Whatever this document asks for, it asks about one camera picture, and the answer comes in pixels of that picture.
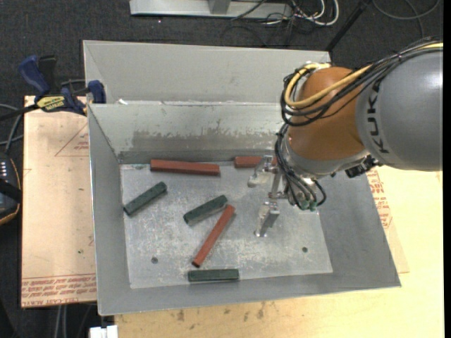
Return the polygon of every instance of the cable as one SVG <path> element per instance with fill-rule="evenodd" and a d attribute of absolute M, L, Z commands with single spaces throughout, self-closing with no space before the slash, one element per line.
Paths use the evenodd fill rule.
<path fill-rule="evenodd" d="M 80 328 L 78 329 L 78 332 L 77 332 L 77 335 L 75 336 L 75 338 L 79 338 L 81 336 L 83 328 L 85 327 L 87 316 L 89 315 L 89 312 L 91 311 L 92 307 L 93 307 L 92 305 L 89 305 L 87 307 L 87 310 L 86 310 L 85 314 L 83 315 L 82 322 L 80 323 Z"/>
<path fill-rule="evenodd" d="M 227 32 L 231 31 L 232 29 L 242 29 L 242 30 L 246 30 L 248 32 L 251 32 L 260 42 L 261 42 L 261 46 L 262 47 L 267 47 L 268 44 L 251 28 L 246 27 L 246 26 L 240 26 L 240 25 L 234 25 L 234 26 L 230 26 L 227 27 L 226 29 L 224 29 L 224 31 L 222 31 L 221 36 L 220 36 L 220 40 L 221 40 L 221 45 L 225 46 L 224 44 L 224 36 L 226 35 Z"/>
<path fill-rule="evenodd" d="M 318 19 L 320 16 L 323 15 L 323 12 L 322 12 L 322 14 L 321 14 L 320 16 L 307 16 L 307 15 L 305 15 L 305 14 L 301 11 L 300 14 L 295 14 L 295 16 L 298 17 L 298 18 L 303 18 L 303 19 L 305 19 L 305 20 L 311 21 L 311 22 L 312 22 L 313 24 L 315 24 L 315 25 L 319 25 L 319 26 L 331 26 L 331 25 L 335 24 L 335 23 L 337 22 L 338 18 L 340 17 L 340 7 L 339 7 L 339 5 L 338 5 L 338 0 L 332 0 L 332 1 L 333 1 L 333 5 L 334 5 L 334 7 L 335 7 L 335 17 L 334 17 L 331 21 L 329 21 L 329 22 L 327 22 L 327 23 L 317 21 L 317 19 Z"/>
<path fill-rule="evenodd" d="M 58 314 L 56 315 L 56 323 L 55 323 L 55 332 L 54 332 L 54 338 L 58 338 L 58 332 L 59 332 L 59 321 L 61 319 L 61 309 L 63 306 L 58 307 Z"/>
<path fill-rule="evenodd" d="M 64 306 L 63 311 L 63 338 L 68 338 L 68 306 Z"/>
<path fill-rule="evenodd" d="M 336 101 L 347 96 L 357 87 L 367 87 L 369 84 L 372 84 L 375 81 L 377 83 L 377 81 L 383 79 L 397 65 L 401 64 L 402 62 L 410 58 L 413 58 L 417 55 L 427 54 L 428 52 L 442 49 L 443 49 L 443 41 L 441 39 L 430 37 L 428 39 L 419 40 L 416 44 L 407 47 L 406 49 L 397 54 L 393 54 L 392 56 L 382 58 L 379 61 L 370 63 L 364 66 L 363 68 L 360 68 L 350 73 L 340 81 L 336 82 L 335 84 L 332 84 L 328 88 L 320 91 L 317 94 L 312 95 L 307 99 L 304 99 L 302 101 L 293 101 L 291 99 L 292 92 L 296 84 L 300 81 L 300 79 L 302 77 L 309 76 L 317 68 L 326 67 L 326 65 L 320 65 L 318 63 L 306 64 L 302 68 L 296 70 L 295 73 L 288 75 L 285 78 L 284 90 L 280 98 L 280 104 L 282 106 L 284 121 L 291 126 L 303 126 L 312 123 L 313 121 L 319 118 L 325 118 L 324 116 L 325 112 Z M 331 91 L 340 87 L 342 87 L 342 89 L 337 94 L 335 94 L 329 101 L 315 108 L 309 108 L 312 104 L 320 102 L 320 100 L 322 100 Z M 355 97 L 357 97 L 357 95 L 358 93 L 355 94 L 351 99 L 354 99 Z M 300 123 L 292 123 L 291 120 L 286 115 L 304 116 L 306 120 Z"/>
<path fill-rule="evenodd" d="M 13 136 L 16 133 L 16 130 L 19 126 L 20 120 L 22 119 L 22 116 L 19 115 L 16 118 L 16 121 L 13 124 L 13 127 L 11 128 L 11 131 L 9 132 L 8 140 L 6 141 L 6 147 L 5 147 L 5 153 L 7 154 L 9 152 L 9 148 L 11 147 L 11 143 L 13 141 Z"/>
<path fill-rule="evenodd" d="M 382 14 L 388 16 L 389 18 L 396 19 L 396 20 L 413 20 L 413 19 L 419 19 L 419 18 L 422 18 L 423 16 L 428 15 L 429 13 L 431 13 L 432 11 L 434 11 L 435 8 L 436 8 L 436 7 L 438 6 L 438 4 L 440 3 L 440 0 L 437 0 L 437 1 L 435 2 L 435 4 L 433 5 L 432 8 L 428 9 L 428 10 L 425 11 L 424 13 L 418 14 L 418 13 L 416 12 L 415 7 L 413 7 L 413 5 L 410 3 L 409 0 L 404 0 L 404 1 L 407 2 L 407 3 L 410 5 L 410 7 L 412 8 L 412 10 L 413 10 L 414 13 L 415 13 L 414 16 L 398 16 L 398 15 L 393 15 L 393 14 L 387 13 L 386 11 L 382 10 L 382 9 L 376 4 L 375 1 L 373 1 L 373 5 L 374 5 L 374 7 L 375 7 L 376 9 L 378 9 L 379 12 L 381 12 Z"/>
<path fill-rule="evenodd" d="M 322 200 L 317 205 L 317 206 L 321 206 L 326 201 L 327 195 L 326 195 L 324 188 L 318 183 L 318 180 L 315 180 L 314 182 L 315 182 L 315 185 L 318 187 L 319 191 L 323 194 Z"/>
<path fill-rule="evenodd" d="M 423 37 L 423 36 L 424 36 L 423 23 L 421 22 L 421 19 L 420 19 L 418 13 L 416 12 L 415 6 L 413 6 L 413 4 L 412 4 L 409 0 L 404 0 L 404 1 L 406 2 L 407 5 L 410 6 L 410 8 L 412 9 L 412 11 L 416 14 L 416 16 L 414 16 L 413 18 L 416 19 L 416 20 L 418 21 L 418 25 L 419 25 L 419 27 L 420 27 L 420 34 L 421 34 L 421 37 Z M 403 18 L 403 19 L 401 19 L 401 18 L 398 18 L 398 17 L 395 17 L 395 16 L 393 16 L 393 15 L 390 15 L 390 14 L 386 13 L 386 12 L 383 11 L 381 8 L 379 8 L 379 6 L 376 4 L 375 1 L 373 1 L 373 5 L 374 5 L 374 7 L 376 8 L 376 10 L 378 10 L 378 11 L 379 11 L 380 13 L 382 13 L 383 15 L 388 16 L 389 18 L 393 18 L 393 19 L 397 19 L 397 20 L 411 20 L 411 18 L 408 18 L 408 19 L 404 19 L 404 18 Z"/>
<path fill-rule="evenodd" d="M 257 10 L 262 4 L 266 3 L 268 0 L 261 0 L 257 5 L 255 5 L 253 8 L 249 9 L 248 11 L 240 14 L 239 16 L 235 16 L 234 18 L 231 19 L 231 21 L 234 20 L 238 20 L 241 19 L 245 16 L 248 16 L 250 13 L 252 13 L 253 11 Z"/>
<path fill-rule="evenodd" d="M 13 111 L 19 110 L 19 109 L 15 108 L 14 106 L 11 106 L 11 105 L 8 105 L 8 104 L 3 104 L 3 103 L 0 103 L 0 108 L 6 108 L 6 109 L 9 109 L 9 110 L 13 110 Z M 6 145 L 5 153 L 8 153 L 12 143 L 14 143 L 14 142 L 16 142 L 16 141 L 18 141 L 18 140 L 23 138 L 23 135 L 19 135 L 18 137 L 13 138 L 13 136 L 16 133 L 16 130 L 17 130 L 18 126 L 19 126 L 21 118 L 22 118 L 21 115 L 19 115 L 16 118 L 16 121 L 14 122 L 13 127 L 11 128 L 11 131 L 9 133 L 8 139 L 0 142 L 0 145 Z"/>

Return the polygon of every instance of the red stick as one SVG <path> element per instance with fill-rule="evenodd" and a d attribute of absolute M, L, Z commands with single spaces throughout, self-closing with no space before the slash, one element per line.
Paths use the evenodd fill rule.
<path fill-rule="evenodd" d="M 233 159 L 233 165 L 235 168 L 255 168 L 263 156 L 237 156 Z M 277 159 L 274 158 L 271 161 L 271 165 L 275 165 Z"/>
<path fill-rule="evenodd" d="M 150 160 L 150 170 L 154 172 L 183 173 L 198 175 L 219 175 L 219 165 L 208 163 L 191 163 L 187 161 Z"/>
<path fill-rule="evenodd" d="M 197 253 L 196 258 L 194 258 L 194 260 L 192 261 L 192 264 L 194 267 L 199 268 L 201 266 L 201 264 L 204 262 L 206 256 L 210 252 L 211 248 L 213 248 L 214 244 L 216 243 L 216 240 L 219 238 L 219 236 L 223 232 L 223 230 L 226 227 L 229 220 L 233 217 L 234 212 L 235 212 L 235 207 L 233 207 L 231 205 L 226 206 L 221 217 L 218 219 L 218 222 L 216 223 L 214 228 L 211 230 L 208 238 L 206 238 L 204 245 L 202 245 L 202 248 Z"/>

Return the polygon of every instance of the metal base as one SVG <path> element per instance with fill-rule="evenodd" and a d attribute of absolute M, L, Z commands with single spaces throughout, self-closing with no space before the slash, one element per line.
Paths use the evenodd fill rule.
<path fill-rule="evenodd" d="M 271 183 L 249 188 L 246 181 L 251 168 L 236 169 L 232 162 L 219 164 L 220 177 L 151 172 L 148 164 L 121 165 L 124 203 L 157 182 L 168 186 L 165 196 L 132 218 L 123 215 L 133 289 L 190 284 L 191 261 L 221 213 L 192 227 L 183 214 L 221 194 L 236 207 L 235 217 L 202 269 L 237 268 L 241 280 L 332 272 L 318 212 L 302 212 L 285 199 L 279 201 L 279 219 L 266 237 L 256 237 L 257 215 Z"/>
<path fill-rule="evenodd" d="M 256 4 L 246 1 L 231 1 L 226 13 L 212 13 L 209 0 L 130 0 L 130 14 L 235 18 Z M 265 3 L 246 15 L 246 18 L 264 19 L 271 15 L 273 19 L 278 19 L 280 18 L 278 14 L 289 15 L 290 7 L 286 4 Z"/>

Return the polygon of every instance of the black cable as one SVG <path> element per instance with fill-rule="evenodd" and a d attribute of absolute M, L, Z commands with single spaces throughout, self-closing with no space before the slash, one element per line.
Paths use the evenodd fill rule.
<path fill-rule="evenodd" d="M 12 111 L 18 111 L 19 110 L 18 108 L 14 107 L 14 106 L 11 106 L 11 105 L 8 105 L 8 104 L 2 104 L 2 103 L 0 103 L 0 108 L 6 108 L 6 109 L 9 109 L 9 110 L 12 110 Z M 18 141 L 18 140 L 23 138 L 23 134 L 13 138 L 13 136 L 16 133 L 16 130 L 18 128 L 17 119 L 19 119 L 19 121 L 20 121 L 19 117 L 16 118 L 16 122 L 15 122 L 14 126 L 11 128 L 11 131 L 10 131 L 10 133 L 8 135 L 8 139 L 0 142 L 0 145 L 6 145 L 5 152 L 8 152 L 8 150 L 9 150 L 9 148 L 10 148 L 12 143 L 14 143 L 14 142 L 16 142 L 16 141 Z"/>
<path fill-rule="evenodd" d="M 326 195 L 326 191 L 324 190 L 324 188 L 321 186 L 321 184 L 318 183 L 318 180 L 315 180 L 315 185 L 318 187 L 319 191 L 323 194 L 323 198 L 322 200 L 316 205 L 316 206 L 321 206 L 324 204 L 324 202 L 327 199 L 327 195 Z"/>
<path fill-rule="evenodd" d="M 251 28 L 249 28 L 247 26 L 241 26 L 241 25 L 233 25 L 233 26 L 227 27 L 226 29 L 224 29 L 222 31 L 221 36 L 220 36 L 220 40 L 221 40 L 221 45 L 222 46 L 227 46 L 227 45 L 224 44 L 224 36 L 226 35 L 227 32 L 229 32 L 229 31 L 231 31 L 233 29 L 242 29 L 242 30 L 246 30 L 248 32 L 251 32 L 261 42 L 260 47 L 268 47 L 268 44 L 253 29 L 251 29 Z"/>
<path fill-rule="evenodd" d="M 435 10 L 435 8 L 437 8 L 438 4 L 440 3 L 440 0 L 436 0 L 434 5 L 432 6 L 432 8 L 428 9 L 427 11 L 425 11 L 424 13 L 417 13 L 415 7 L 411 4 L 411 2 L 409 0 L 404 0 L 409 6 L 410 8 L 413 10 L 413 12 L 415 13 L 414 16 L 398 16 L 398 15 L 393 15 L 390 13 L 387 13 L 386 11 L 382 10 L 375 1 L 373 1 L 373 5 L 374 7 L 383 15 L 388 16 L 389 18 L 392 19 L 396 19 L 396 20 L 413 20 L 413 19 L 420 19 L 423 16 L 428 15 L 429 13 L 432 13 L 432 11 Z"/>
<path fill-rule="evenodd" d="M 321 104 L 320 106 L 317 106 L 316 108 L 310 108 L 309 110 L 306 110 L 305 108 L 297 109 L 297 110 L 296 109 L 293 109 L 293 110 L 287 109 L 287 104 L 285 103 L 285 91 L 287 89 L 288 82 L 294 76 L 293 74 L 288 75 L 288 77 L 285 78 L 284 90 L 280 97 L 280 104 L 282 107 L 283 120 L 291 126 L 305 126 L 305 125 L 308 125 L 308 124 L 314 122 L 315 120 L 318 120 L 319 118 L 325 118 L 325 117 L 330 116 L 330 115 L 325 115 L 325 112 L 336 101 L 342 99 L 344 96 L 349 94 L 355 88 L 361 87 L 362 85 L 367 87 L 368 84 L 374 82 L 376 80 L 376 78 L 381 80 L 397 65 L 399 65 L 400 63 L 402 63 L 410 58 L 413 58 L 415 56 L 422 55 L 422 54 L 431 53 L 433 51 L 441 50 L 441 48 L 436 48 L 436 47 L 428 47 L 427 49 L 420 49 L 420 47 L 424 48 L 425 46 L 427 46 L 431 43 L 434 43 L 434 42 L 441 42 L 441 41 L 434 40 L 434 39 L 422 39 L 419 41 L 419 43 L 406 48 L 404 51 L 401 51 L 400 53 L 393 54 L 392 56 L 380 59 L 379 61 L 373 63 L 366 72 L 364 72 L 362 75 L 359 76 L 358 79 L 355 79 L 353 82 L 349 83 L 346 87 L 341 89 L 328 102 Z M 300 123 L 293 123 L 293 122 L 291 122 L 291 120 L 288 116 L 303 116 L 306 118 L 306 120 L 304 122 L 300 122 Z"/>
<path fill-rule="evenodd" d="M 80 328 L 78 328 L 78 332 L 77 332 L 77 335 L 75 336 L 75 338 L 80 338 L 83 328 L 85 328 L 87 316 L 89 315 L 89 312 L 91 311 L 92 307 L 93 307 L 92 305 L 89 305 L 87 307 L 87 310 L 86 310 L 85 314 L 83 315 L 82 322 L 80 323 Z"/>
<path fill-rule="evenodd" d="M 255 10 L 257 10 L 261 5 L 263 5 L 263 4 L 266 3 L 267 1 L 268 1 L 268 0 L 261 0 L 261 1 L 260 1 L 257 5 L 255 5 L 253 8 L 251 8 L 251 9 L 249 9 L 248 11 L 246 11 L 246 12 L 240 14 L 239 16 L 236 16 L 236 17 L 232 18 L 231 21 L 238 20 L 238 19 L 241 19 L 241 18 L 243 18 L 243 17 L 245 17 L 245 16 L 248 16 L 250 13 L 252 13 L 252 12 L 255 11 Z"/>
<path fill-rule="evenodd" d="M 424 16 L 424 15 L 426 15 L 426 14 L 418 14 L 417 12 L 416 12 L 416 9 L 415 9 L 415 6 L 409 1 L 409 0 L 404 0 L 404 2 L 407 4 L 407 5 L 409 5 L 409 7 L 412 9 L 412 11 L 414 12 L 414 14 L 416 15 L 416 16 L 413 16 L 413 19 L 416 19 L 416 21 L 418 21 L 418 25 L 419 25 L 419 28 L 420 28 L 420 35 L 421 35 L 421 37 L 423 37 L 424 36 L 424 28 L 423 28 L 423 23 L 421 22 L 421 19 L 420 19 L 420 17 L 421 16 Z M 376 8 L 376 10 L 377 11 L 379 11 L 379 13 L 382 13 L 383 15 L 385 15 L 385 16 L 388 16 L 389 18 L 392 18 L 392 19 L 396 19 L 396 20 L 411 20 L 411 18 L 407 18 L 407 19 L 404 19 L 404 18 L 399 18 L 399 17 L 396 17 L 396 16 L 394 16 L 394 15 L 390 15 L 389 13 L 386 13 L 384 10 L 382 10 L 377 4 L 376 4 L 376 2 L 375 1 L 373 1 L 373 5 L 374 5 L 374 7 Z"/>

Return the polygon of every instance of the metal stand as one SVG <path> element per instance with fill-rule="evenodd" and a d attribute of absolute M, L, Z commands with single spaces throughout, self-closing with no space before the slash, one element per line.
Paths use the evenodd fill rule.
<path fill-rule="evenodd" d="M 130 0 L 131 15 L 185 15 L 234 18 L 254 8 L 258 2 L 233 0 Z M 265 3 L 246 18 L 266 18 L 273 14 L 288 14 L 289 6 Z"/>

